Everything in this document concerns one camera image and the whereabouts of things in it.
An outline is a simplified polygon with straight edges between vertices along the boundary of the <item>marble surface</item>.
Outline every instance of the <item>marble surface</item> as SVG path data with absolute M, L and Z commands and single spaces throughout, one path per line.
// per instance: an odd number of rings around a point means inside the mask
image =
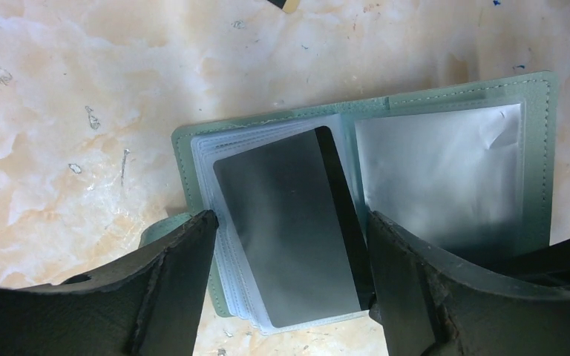
M 0 286 L 59 283 L 185 200 L 180 125 L 560 77 L 553 243 L 570 238 L 570 0 L 0 0 Z M 383 355 L 362 318 L 262 337 L 206 300 L 196 355 Z

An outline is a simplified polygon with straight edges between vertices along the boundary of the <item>green leather cover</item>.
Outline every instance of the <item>green leather cover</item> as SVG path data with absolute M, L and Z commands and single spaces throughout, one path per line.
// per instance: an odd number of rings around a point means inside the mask
M 420 108 L 432 105 L 445 105 L 448 108 L 450 105 L 461 106 L 462 103 L 471 101 L 521 98 L 525 100 L 526 117 L 522 214 L 524 221 L 533 222 L 531 225 L 522 227 L 521 236 L 524 238 L 515 246 L 515 254 L 523 254 L 549 244 L 557 92 L 557 77 L 553 73 L 530 73 L 448 88 L 207 122 L 178 128 L 171 139 L 189 213 L 196 214 L 204 210 L 194 157 L 191 152 L 191 139 L 196 135 L 336 113 L 341 114 L 347 131 L 354 131 L 354 121 L 367 117 L 395 116 L 397 112 L 405 115 L 410 111 L 418 111 Z M 223 297 L 220 275 L 214 262 L 209 275 L 209 293 L 217 314 L 222 317 L 231 316 Z

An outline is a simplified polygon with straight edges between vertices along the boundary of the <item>wallet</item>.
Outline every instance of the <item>wallet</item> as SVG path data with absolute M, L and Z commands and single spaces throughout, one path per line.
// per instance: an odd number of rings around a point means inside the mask
M 364 315 L 369 211 L 478 265 L 548 246 L 557 89 L 530 73 L 178 128 L 175 219 L 220 224 L 215 311 L 264 334 Z

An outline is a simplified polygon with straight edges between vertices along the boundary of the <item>stitched edge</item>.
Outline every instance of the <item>stitched edge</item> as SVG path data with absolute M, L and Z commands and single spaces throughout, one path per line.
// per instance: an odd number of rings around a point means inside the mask
M 526 83 L 531 83 L 531 82 L 532 83 L 542 82 L 542 83 L 545 83 L 547 86 L 547 92 L 546 92 L 547 107 L 545 109 L 545 112 L 546 112 L 546 114 L 545 114 L 545 139 L 544 139 L 544 146 L 543 146 L 543 187 L 542 187 L 543 201 L 541 202 L 541 210 L 543 211 L 543 215 L 545 215 L 545 208 L 546 208 L 546 192 L 545 192 L 545 189 L 547 186 L 546 174 L 547 174 L 547 153 L 548 153 L 547 152 L 547 139 L 548 139 L 548 126 L 549 126 L 548 117 L 549 117 L 549 93 L 550 93 L 550 85 L 549 85 L 548 81 L 546 81 L 544 79 L 530 79 L 530 80 L 524 80 L 521 82 L 512 82 L 512 83 L 505 83 L 505 84 L 501 84 L 501 85 L 494 85 L 492 87 L 476 88 L 476 89 L 470 89 L 470 90 L 461 90 L 461 91 L 457 91 L 454 93 L 446 93 L 446 94 L 442 94 L 442 95 L 427 96 L 425 98 L 401 100 L 401 101 L 397 101 L 397 102 L 391 102 L 390 105 L 407 104 L 407 103 L 411 103 L 411 102 L 420 102 L 420 101 L 425 101 L 425 100 L 444 98 L 446 96 L 455 96 L 455 95 L 459 95 L 459 94 L 473 93 L 473 92 L 482 91 L 482 90 L 504 88 L 504 87 L 508 87 L 510 85 L 526 84 Z M 296 115 L 290 115 L 290 116 L 282 117 L 279 119 L 267 119 L 267 120 L 263 120 L 263 121 L 259 121 L 259 122 L 251 122 L 249 124 L 239 125 L 235 128 L 247 128 L 249 126 L 265 125 L 265 124 L 268 124 L 270 122 L 278 122 L 278 121 L 284 121 L 284 120 L 288 120 L 288 119 L 303 118 L 305 116 L 317 116 L 317 115 L 323 115 L 323 114 L 328 114 L 328 113 L 336 113 L 336 112 L 332 111 L 330 109 L 323 109 L 323 110 L 314 111 L 311 113 L 300 113 L 300 114 L 296 114 Z M 182 178 L 183 178 L 183 181 L 184 181 L 185 186 L 186 186 L 186 195 L 189 197 L 189 201 L 187 203 L 191 209 L 194 209 L 195 205 L 193 203 L 193 198 L 191 196 L 191 192 L 189 191 L 190 187 L 189 187 L 189 182 L 187 181 L 187 178 L 186 178 L 186 171 L 184 168 L 183 159 L 180 156 L 180 139 L 182 139 L 184 137 L 196 136 L 196 135 L 201 135 L 201 134 L 208 134 L 211 132 L 218 132 L 218 131 L 223 131 L 223 130 L 227 130 L 227 128 L 215 128 L 215 129 L 210 129 L 210 130 L 198 131 L 198 132 L 194 132 L 194 133 L 187 133 L 187 134 L 179 135 L 178 138 L 176 139 L 175 145 L 176 145 L 176 149 L 178 151 L 178 161 L 180 162 L 180 168 L 183 171 L 183 177 Z M 211 273 L 209 273 L 209 285 L 211 285 L 213 293 L 215 294 L 217 291 L 215 290 L 215 286 L 213 285 L 213 278 L 212 278 Z M 223 314 L 223 309 L 219 303 L 219 300 L 216 300 L 216 304 L 220 310 L 220 313 Z

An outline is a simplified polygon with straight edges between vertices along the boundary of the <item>open wallet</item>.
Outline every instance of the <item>open wallet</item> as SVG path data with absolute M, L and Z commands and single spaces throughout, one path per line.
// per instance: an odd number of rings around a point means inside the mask
M 264 334 L 365 314 L 369 211 L 480 265 L 545 248 L 556 100 L 542 72 L 178 128 L 190 213 L 220 223 L 216 312 Z
M 264 334 L 369 309 L 390 355 L 570 355 L 556 98 L 532 73 L 179 128 L 190 212 L 0 288 L 0 355 L 191 355 L 207 289 Z

